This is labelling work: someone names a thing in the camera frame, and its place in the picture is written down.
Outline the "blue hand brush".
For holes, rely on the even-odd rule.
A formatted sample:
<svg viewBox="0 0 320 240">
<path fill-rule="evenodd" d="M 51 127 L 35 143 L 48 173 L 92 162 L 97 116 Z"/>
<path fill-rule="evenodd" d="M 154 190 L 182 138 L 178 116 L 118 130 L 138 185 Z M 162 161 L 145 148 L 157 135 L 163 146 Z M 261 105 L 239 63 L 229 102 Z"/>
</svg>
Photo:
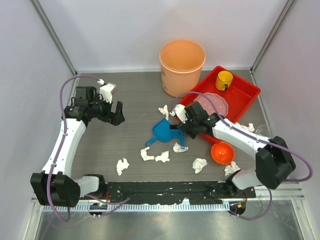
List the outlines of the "blue hand brush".
<svg viewBox="0 0 320 240">
<path fill-rule="evenodd" d="M 185 146 L 185 138 L 184 133 L 178 129 L 177 125 L 170 125 L 169 126 L 169 133 L 172 139 L 178 139 L 179 140 L 179 145 L 181 146 L 182 149 L 184 149 Z"/>
</svg>

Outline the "blue dustpan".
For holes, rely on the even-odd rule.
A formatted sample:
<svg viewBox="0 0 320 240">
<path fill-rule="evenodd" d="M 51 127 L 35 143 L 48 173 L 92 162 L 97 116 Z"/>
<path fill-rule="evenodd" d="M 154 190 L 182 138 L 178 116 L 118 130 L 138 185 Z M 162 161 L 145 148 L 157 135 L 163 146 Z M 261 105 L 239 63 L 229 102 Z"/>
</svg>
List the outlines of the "blue dustpan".
<svg viewBox="0 0 320 240">
<path fill-rule="evenodd" d="M 167 143 L 174 138 L 181 139 L 183 137 L 182 131 L 179 129 L 171 129 L 170 126 L 171 123 L 166 118 L 160 120 L 152 128 L 153 137 L 145 143 L 145 146 L 149 147 L 157 140 L 161 141 L 162 143 Z"/>
</svg>

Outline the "orange plastic bowl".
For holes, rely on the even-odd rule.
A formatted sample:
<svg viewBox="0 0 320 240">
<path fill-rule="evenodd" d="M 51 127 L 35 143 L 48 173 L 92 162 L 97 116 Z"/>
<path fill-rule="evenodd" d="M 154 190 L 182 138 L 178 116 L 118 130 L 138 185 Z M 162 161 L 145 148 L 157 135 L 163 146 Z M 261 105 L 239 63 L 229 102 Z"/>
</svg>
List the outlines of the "orange plastic bowl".
<svg viewBox="0 0 320 240">
<path fill-rule="evenodd" d="M 227 142 L 215 143 L 210 150 L 212 159 L 221 165 L 230 164 L 236 156 L 234 148 Z"/>
</svg>

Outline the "curved paper scrap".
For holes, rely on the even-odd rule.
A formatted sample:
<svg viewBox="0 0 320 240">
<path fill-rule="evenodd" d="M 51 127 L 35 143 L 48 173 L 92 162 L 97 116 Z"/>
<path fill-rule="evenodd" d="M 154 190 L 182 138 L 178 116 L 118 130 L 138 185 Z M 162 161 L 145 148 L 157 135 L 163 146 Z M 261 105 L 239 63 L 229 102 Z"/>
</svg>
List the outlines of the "curved paper scrap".
<svg viewBox="0 0 320 240">
<path fill-rule="evenodd" d="M 149 149 L 150 149 L 150 147 L 148 146 L 148 147 L 140 150 L 140 156 L 143 159 L 143 161 L 155 160 L 155 157 L 153 155 L 148 155 L 147 151 Z"/>
</svg>

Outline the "red plastic tray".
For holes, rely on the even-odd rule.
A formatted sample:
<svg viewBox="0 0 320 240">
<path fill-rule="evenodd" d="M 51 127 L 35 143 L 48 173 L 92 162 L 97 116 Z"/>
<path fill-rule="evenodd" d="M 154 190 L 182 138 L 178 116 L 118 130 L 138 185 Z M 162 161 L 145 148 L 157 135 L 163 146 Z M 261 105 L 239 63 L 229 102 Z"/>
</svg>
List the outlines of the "red plastic tray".
<svg viewBox="0 0 320 240">
<path fill-rule="evenodd" d="M 221 66 L 215 67 L 192 90 L 203 94 L 213 93 L 223 97 L 228 104 L 228 114 L 225 117 L 232 123 L 236 123 L 258 97 L 261 90 L 236 74 L 233 74 L 233 81 L 227 91 L 218 90 L 216 88 L 216 79 L 218 73 L 224 70 L 225 69 Z"/>
</svg>

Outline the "clear plastic cup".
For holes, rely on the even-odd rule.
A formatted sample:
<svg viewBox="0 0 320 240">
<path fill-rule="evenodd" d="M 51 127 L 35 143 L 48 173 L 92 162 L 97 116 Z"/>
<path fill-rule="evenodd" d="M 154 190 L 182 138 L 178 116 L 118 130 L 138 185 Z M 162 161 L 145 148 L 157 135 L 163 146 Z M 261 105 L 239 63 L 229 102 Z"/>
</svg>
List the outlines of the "clear plastic cup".
<svg viewBox="0 0 320 240">
<path fill-rule="evenodd" d="M 268 138 L 273 138 L 275 136 L 273 128 L 267 124 L 258 126 L 257 129 L 255 130 L 255 133 L 257 135 L 268 137 Z"/>
</svg>

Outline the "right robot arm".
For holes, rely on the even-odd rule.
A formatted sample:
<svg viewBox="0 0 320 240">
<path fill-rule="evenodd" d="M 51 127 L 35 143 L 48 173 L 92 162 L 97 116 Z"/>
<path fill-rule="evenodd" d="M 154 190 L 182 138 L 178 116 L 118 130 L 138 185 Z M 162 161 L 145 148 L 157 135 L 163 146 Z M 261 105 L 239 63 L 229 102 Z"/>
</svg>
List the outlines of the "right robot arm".
<svg viewBox="0 0 320 240">
<path fill-rule="evenodd" d="M 178 104 L 173 113 L 180 120 L 177 128 L 194 139 L 203 134 L 227 142 L 244 151 L 255 161 L 255 167 L 233 173 L 226 193 L 238 197 L 249 187 L 265 186 L 275 190 L 296 169 L 292 154 L 283 138 L 268 138 L 244 130 L 218 113 L 208 114 L 200 103 Z"/>
</svg>

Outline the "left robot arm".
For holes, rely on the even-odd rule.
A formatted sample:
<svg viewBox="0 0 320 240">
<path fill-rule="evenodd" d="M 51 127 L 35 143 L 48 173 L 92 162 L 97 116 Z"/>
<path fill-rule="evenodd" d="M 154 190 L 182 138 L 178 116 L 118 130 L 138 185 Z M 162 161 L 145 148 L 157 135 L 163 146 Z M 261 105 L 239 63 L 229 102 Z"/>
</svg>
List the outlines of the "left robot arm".
<svg viewBox="0 0 320 240">
<path fill-rule="evenodd" d="M 112 112 L 115 84 L 107 83 L 96 89 L 78 86 L 71 104 L 64 108 L 66 120 L 61 122 L 60 132 L 49 157 L 40 173 L 30 178 L 34 193 L 42 206 L 52 203 L 55 207 L 73 208 L 80 198 L 90 194 L 100 200 L 107 192 L 101 174 L 86 174 L 79 179 L 71 178 L 75 153 L 89 122 L 98 119 L 118 126 L 125 121 L 123 103 L 117 102 Z"/>
</svg>

